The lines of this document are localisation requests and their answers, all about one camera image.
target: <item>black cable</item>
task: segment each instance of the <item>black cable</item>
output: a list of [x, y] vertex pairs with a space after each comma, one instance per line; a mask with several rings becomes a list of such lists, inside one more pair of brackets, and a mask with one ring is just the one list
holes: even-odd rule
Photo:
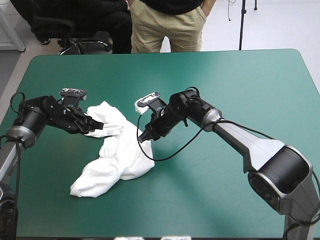
[[236, 2], [236, 0], [234, 0], [234, 1], [227, 0], [227, 1], [228, 1], [228, 19], [230, 22], [231, 21], [231, 19], [230, 19], [230, 3], [233, 5]]
[[[316, 175], [316, 173], [315, 173], [314, 171], [312, 171], [312, 175], [314, 176], [314, 179], [315, 179], [316, 184], [317, 184], [317, 187], [318, 187], [318, 192], [319, 192], [319, 195], [320, 195], [320, 182], [319, 182], [319, 179], [318, 179], [318, 177], [317, 177], [317, 175]], [[293, 229], [295, 229], [295, 228], [297, 228], [297, 227], [309, 227], [309, 226], [311, 226], [311, 225], [316, 224], [316, 223], [319, 222], [319, 220], [320, 220], [320, 214], [318, 214], [318, 216], [316, 217], [315, 220], [310, 221], [310, 222], [299, 221], [299, 220], [295, 219], [293, 216], [291, 216], [291, 215], [289, 215], [289, 216], [295, 221], [295, 223], [291, 224], [291, 226], [289, 226], [289, 227], [287, 228], [287, 230], [284, 232], [284, 234], [283, 234], [283, 236], [282, 236], [282, 239], [283, 239], [283, 240], [288, 240], [288, 233], [289, 233], [291, 230], [293, 230]]]
[[217, 120], [217, 121], [208, 122], [208, 123], [205, 124], [203, 127], [201, 127], [201, 129], [200, 129], [183, 147], [181, 147], [178, 151], [176, 151], [176, 152], [173, 153], [172, 155], [170, 155], [170, 156], [168, 156], [168, 157], [166, 157], [166, 158], [154, 159], [154, 158], [152, 158], [152, 157], [150, 157], [150, 156], [148, 156], [148, 155], [146, 154], [146, 152], [143, 150], [143, 148], [141, 147], [141, 144], [140, 144], [140, 142], [139, 142], [139, 136], [138, 136], [138, 135], [139, 135], [139, 125], [140, 125], [140, 119], [141, 119], [141, 117], [142, 117], [142, 115], [139, 116], [138, 122], [137, 122], [137, 126], [136, 126], [136, 140], [137, 140], [137, 142], [138, 142], [138, 145], [139, 145], [142, 153], [143, 153], [148, 159], [150, 159], [150, 160], [152, 160], [152, 161], [155, 161], [155, 162], [165, 161], [165, 160], [168, 160], [168, 159], [174, 157], [175, 155], [177, 155], [178, 153], [180, 153], [186, 146], [188, 146], [193, 140], [195, 140], [196, 137], [198, 137], [198, 135], [199, 135], [207, 126], [213, 125], [213, 126], [212, 126], [212, 131], [214, 132], [214, 131], [215, 131], [215, 125], [216, 125], [216, 124], [219, 124], [219, 123], [233, 124], [233, 125], [236, 125], [236, 126], [238, 126], [238, 127], [240, 127], [240, 128], [243, 128], [243, 129], [249, 130], [249, 131], [251, 131], [251, 132], [260, 134], [260, 135], [262, 135], [262, 136], [264, 136], [264, 137], [266, 137], [266, 138], [268, 138], [268, 139], [274, 139], [274, 138], [272, 138], [271, 136], [268, 136], [268, 135], [264, 134], [263, 132], [260, 132], [260, 131], [251, 129], [251, 128], [246, 127], [246, 126], [243, 126], [243, 125], [240, 125], [240, 124], [238, 124], [238, 123], [236, 123], [236, 122], [234, 122], [234, 121], [219, 119], [219, 120]]
[[269, 135], [267, 135], [267, 134], [265, 134], [265, 133], [263, 133], [263, 132], [261, 132], [261, 131], [257, 131], [257, 130], [254, 130], [254, 129], [252, 129], [252, 128], [249, 128], [249, 127], [240, 125], [239, 123], [236, 123], [236, 122], [234, 122], [234, 121], [222, 119], [222, 120], [216, 121], [216, 123], [217, 123], [217, 124], [220, 124], [220, 123], [233, 124], [233, 125], [236, 125], [236, 126], [242, 128], [242, 129], [249, 130], [250, 132], [254, 132], [254, 133], [256, 133], [256, 134], [260, 134], [260, 135], [262, 135], [262, 136], [264, 136], [264, 137], [266, 137], [266, 138], [268, 138], [268, 139], [274, 139], [273, 137], [271, 137], [271, 136], [269, 136]]
[[26, 95], [25, 95], [23, 92], [16, 92], [15, 94], [12, 95], [12, 97], [11, 97], [11, 99], [10, 99], [10, 108], [12, 109], [12, 111], [14, 111], [16, 114], [19, 115], [19, 118], [20, 118], [21, 121], [23, 122], [24, 117], [23, 117], [22, 113], [21, 113], [20, 111], [14, 110], [14, 107], [13, 107], [13, 101], [14, 101], [15, 97], [16, 97], [17, 95], [19, 95], [19, 94], [22, 95], [22, 100], [21, 100], [21, 102], [20, 102], [20, 104], [19, 104], [19, 107], [21, 107], [21, 104], [26, 100]]
[[178, 153], [180, 153], [186, 146], [188, 146], [193, 140], [195, 140], [196, 137], [198, 137], [198, 135], [202, 132], [202, 130], [203, 130], [205, 127], [207, 127], [207, 126], [215, 123], [214, 121], [212, 121], [212, 122], [209, 122], [209, 123], [205, 124], [205, 125], [193, 136], [193, 138], [191, 138], [183, 147], [181, 147], [181, 148], [180, 148], [178, 151], [176, 151], [174, 154], [172, 154], [172, 155], [170, 155], [170, 156], [168, 156], [168, 157], [166, 157], [166, 158], [154, 159], [154, 158], [152, 158], [152, 157], [150, 157], [150, 156], [148, 156], [148, 155], [146, 154], [146, 152], [143, 150], [143, 148], [141, 147], [141, 144], [140, 144], [140, 142], [139, 142], [139, 136], [138, 136], [138, 135], [139, 135], [139, 125], [140, 125], [141, 116], [142, 116], [142, 115], [139, 116], [139, 118], [138, 118], [138, 123], [137, 123], [137, 126], [136, 126], [136, 140], [137, 140], [137, 142], [138, 142], [138, 145], [139, 145], [142, 153], [143, 153], [148, 159], [150, 159], [150, 160], [152, 160], [152, 161], [155, 161], [155, 162], [165, 161], [165, 160], [168, 160], [168, 159], [174, 157], [175, 155], [177, 155]]
[[18, 195], [19, 195], [19, 186], [20, 186], [20, 171], [21, 171], [21, 150], [19, 144], [22, 144], [24, 146], [24, 143], [22, 141], [22, 136], [18, 137], [9, 137], [6, 135], [0, 136], [0, 143], [1, 139], [6, 137], [7, 142], [15, 142], [15, 148], [16, 148], [16, 153], [17, 153], [17, 171], [16, 171], [16, 182], [15, 182], [15, 196], [14, 196], [14, 205], [13, 205], [13, 215], [12, 215], [12, 220], [11, 220], [11, 240], [14, 240], [16, 238], [16, 233], [17, 233], [17, 205], [18, 205]]
[[19, 195], [19, 186], [20, 186], [20, 163], [21, 163], [21, 151], [19, 146], [19, 141], [15, 141], [15, 147], [17, 151], [17, 170], [16, 170], [16, 182], [15, 182], [15, 196], [14, 196], [14, 208], [12, 216], [12, 225], [11, 225], [11, 239], [14, 240], [17, 234], [18, 221], [17, 218], [17, 206], [18, 206], [18, 195]]

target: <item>chair wheel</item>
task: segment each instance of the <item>chair wheel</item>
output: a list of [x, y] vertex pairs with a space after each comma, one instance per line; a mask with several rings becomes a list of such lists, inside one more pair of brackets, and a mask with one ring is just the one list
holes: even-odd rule
[[104, 46], [104, 50], [106, 52], [110, 52], [112, 50], [112, 47], [111, 46]]
[[69, 44], [68, 42], [63, 41], [61, 38], [59, 38], [56, 42], [61, 48], [65, 48]]

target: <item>floor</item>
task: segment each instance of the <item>floor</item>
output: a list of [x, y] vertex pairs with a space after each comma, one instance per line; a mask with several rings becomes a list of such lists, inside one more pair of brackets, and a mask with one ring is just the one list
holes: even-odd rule
[[[26, 46], [23, 53], [15, 50], [0, 51], [1, 123], [9, 99], [16, 92], [31, 59], [38, 55], [55, 55], [60, 48], [55, 39], [47, 46], [38, 44], [28, 24], [8, 0], [0, 0], [0, 7]], [[228, 1], [216, 1], [203, 29], [202, 51], [238, 49], [241, 7], [241, 0], [230, 5], [229, 21]], [[258, 0], [257, 11], [254, 10], [254, 0], [247, 0], [246, 9], [242, 49], [298, 50], [320, 92], [320, 0]], [[106, 38], [105, 33], [98, 34], [98, 38]], [[100, 46], [86, 48], [85, 51], [90, 54], [108, 54]], [[161, 51], [170, 51], [167, 39], [163, 41]]]

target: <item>table surface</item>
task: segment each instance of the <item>table surface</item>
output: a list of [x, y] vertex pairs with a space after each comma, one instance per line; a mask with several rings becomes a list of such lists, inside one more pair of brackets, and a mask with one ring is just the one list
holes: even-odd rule
[[[189, 86], [198, 87], [226, 119], [296, 147], [320, 172], [320, 96], [293, 49], [38, 56], [18, 91], [29, 99], [58, 99], [61, 88], [84, 89], [84, 110], [107, 101], [136, 123], [138, 98], [158, 91], [168, 102]], [[0, 134], [15, 116], [8, 111]], [[149, 119], [150, 112], [143, 125]], [[152, 144], [154, 156], [175, 152], [198, 130], [180, 123]], [[242, 157], [213, 133], [202, 133], [174, 158], [157, 162], [142, 177], [120, 180], [98, 198], [70, 196], [71, 184], [102, 144], [103, 138], [44, 129], [22, 157], [18, 236], [282, 236], [284, 216], [254, 193]]]

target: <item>person's hand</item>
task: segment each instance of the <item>person's hand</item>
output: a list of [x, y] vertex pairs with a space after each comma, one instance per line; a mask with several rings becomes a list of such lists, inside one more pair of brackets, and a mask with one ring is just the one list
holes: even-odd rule
[[207, 4], [203, 4], [202, 7], [201, 7], [202, 11], [204, 12], [204, 15], [206, 17], [209, 16], [210, 12], [211, 12], [211, 9], [212, 7], [208, 6]]
[[133, 4], [135, 2], [135, 0], [127, 0], [129, 3], [129, 7], [131, 6], [131, 4]]

